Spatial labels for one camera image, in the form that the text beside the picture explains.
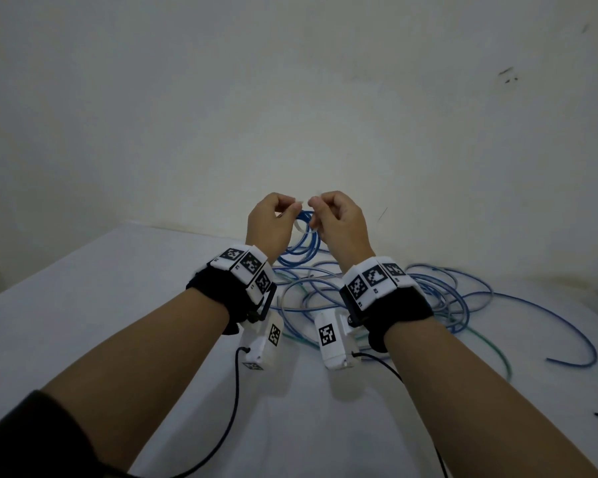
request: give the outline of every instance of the blue cable bundle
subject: blue cable bundle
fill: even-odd
[[[287,251],[283,253],[283,256],[290,255],[303,257],[296,261],[289,261],[283,257],[279,257],[277,261],[282,266],[273,267],[273,271],[275,272],[275,274],[277,274],[282,279],[281,281],[276,282],[277,286],[279,287],[279,289],[282,289],[283,287],[285,288],[283,288],[281,295],[277,296],[277,306],[271,306],[270,308],[271,310],[276,310],[283,318],[286,330],[288,331],[288,333],[284,332],[284,334],[287,337],[291,338],[292,340],[301,342],[302,344],[306,344],[316,349],[319,349],[319,344],[317,342],[299,332],[299,330],[297,330],[295,326],[292,324],[292,322],[290,322],[290,320],[288,320],[287,318],[287,313],[300,313],[309,321],[314,322],[314,318],[311,316],[312,312],[320,312],[322,310],[337,307],[345,308],[345,306],[339,299],[339,287],[331,281],[329,281],[330,279],[341,278],[343,276],[342,273],[331,272],[329,270],[320,268],[324,265],[338,266],[337,262],[334,260],[329,260],[308,265],[309,262],[317,255],[317,253],[330,254],[329,251],[321,249],[321,239],[319,238],[317,232],[310,231],[308,223],[310,222],[311,217],[312,211],[302,211],[300,215],[297,216],[297,219],[299,221],[303,221],[306,223],[305,232],[301,240],[296,245],[288,247]],[[307,244],[307,246],[303,246],[308,239],[309,243]],[[445,277],[447,277],[451,281],[451,283],[440,278],[433,277],[432,275],[428,275],[427,273],[412,273],[412,268],[427,268],[432,272],[439,272],[440,275],[444,275]],[[308,275],[305,277],[300,277],[296,273],[296,271],[308,271]],[[492,347],[492,349],[499,355],[499,357],[505,364],[505,367],[507,369],[508,380],[511,379],[512,371],[511,365],[505,357],[505,355],[485,336],[469,327],[471,315],[487,307],[492,302],[494,297],[512,299],[520,303],[531,305],[534,308],[538,308],[543,312],[550,314],[552,317],[555,317],[560,322],[566,324],[566,326],[569,329],[574,331],[574,333],[576,333],[576,335],[585,342],[585,345],[587,345],[591,354],[590,360],[582,364],[576,364],[574,362],[566,362],[551,358],[547,358],[547,361],[574,368],[589,368],[596,364],[596,362],[598,361],[598,352],[595,346],[589,340],[589,338],[587,338],[571,322],[566,321],[566,319],[563,319],[560,315],[552,312],[551,310],[545,307],[542,307],[540,305],[537,305],[533,302],[527,301],[519,297],[495,292],[489,284],[479,279],[478,277],[452,268],[439,268],[433,265],[418,263],[408,266],[406,268],[406,272],[410,277],[412,277],[416,281],[416,283],[418,283],[418,285],[421,287],[422,291],[426,295],[432,297],[432,299],[436,301],[432,305],[434,316],[436,319],[441,321],[450,332],[452,332],[453,334],[458,334],[459,332],[465,330],[469,331],[470,333],[476,335],[478,338],[482,339],[487,345]],[[462,275],[463,277],[467,277],[473,281],[476,281],[480,285],[482,285],[486,290],[471,292],[468,294],[461,294],[458,291],[458,280],[456,279],[455,275]],[[304,283],[308,283],[310,285],[310,289],[304,288]],[[300,307],[298,308],[289,308],[284,305],[284,298],[286,297],[288,290],[293,287],[298,287],[305,294],[302,298]],[[325,305],[310,306],[312,298],[316,297],[317,295],[327,300],[328,303]],[[477,306],[476,308],[471,308],[465,300],[468,297],[475,296],[488,296],[489,298],[486,300],[484,304]],[[364,336],[357,337],[357,340],[364,340],[366,339],[366,337],[367,334]],[[366,345],[359,347],[359,349],[361,351],[367,351],[370,350],[370,347]],[[389,359],[389,356],[381,356],[380,358]]]

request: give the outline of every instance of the person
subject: person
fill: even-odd
[[[342,272],[375,256],[348,196],[327,192],[308,204],[310,226]],[[301,209],[269,194],[249,215],[246,244],[274,262]],[[128,470],[228,322],[224,305],[191,288],[97,345],[0,421],[0,476],[102,476],[94,463]],[[453,476],[598,477],[547,418],[431,316],[394,323],[384,344]]]

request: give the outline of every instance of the wall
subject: wall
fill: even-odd
[[[598,289],[598,0],[0,0],[5,286],[333,188],[378,252]]]

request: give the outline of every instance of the white plastic device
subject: white plastic device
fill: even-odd
[[[272,369],[277,362],[279,343],[284,330],[284,321],[276,312],[269,312],[263,322],[240,324],[244,328],[240,347],[250,347],[250,352],[240,353],[240,362],[248,369],[263,371]]]
[[[348,315],[342,308],[329,308],[315,314],[321,358],[328,370],[345,369],[361,361],[352,357],[352,353],[359,352],[359,347],[354,339],[356,329],[348,324]]]

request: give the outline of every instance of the person's left arm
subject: person's left arm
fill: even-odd
[[[294,198],[269,194],[249,215],[246,244],[273,262],[300,211]],[[75,418],[100,461],[128,470],[228,321],[226,307],[185,290],[89,351],[42,391]]]

